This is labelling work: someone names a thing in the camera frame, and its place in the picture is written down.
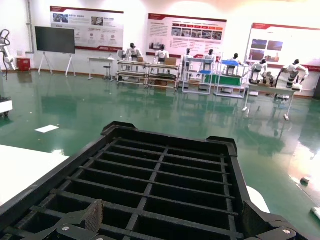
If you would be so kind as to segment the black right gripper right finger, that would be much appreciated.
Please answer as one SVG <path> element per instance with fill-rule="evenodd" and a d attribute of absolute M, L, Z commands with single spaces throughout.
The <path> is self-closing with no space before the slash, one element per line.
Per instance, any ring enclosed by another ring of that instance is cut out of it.
<path fill-rule="evenodd" d="M 251 201 L 243 203 L 242 222 L 248 240 L 302 240 L 284 217 L 260 210 Z"/>

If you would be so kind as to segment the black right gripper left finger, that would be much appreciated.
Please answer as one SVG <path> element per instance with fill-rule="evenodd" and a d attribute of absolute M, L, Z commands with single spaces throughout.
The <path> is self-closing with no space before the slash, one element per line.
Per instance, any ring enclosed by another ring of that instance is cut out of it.
<path fill-rule="evenodd" d="M 67 213 L 54 226 L 31 235 L 31 240 L 95 240 L 104 217 L 103 203 L 96 200 L 88 208 Z"/>

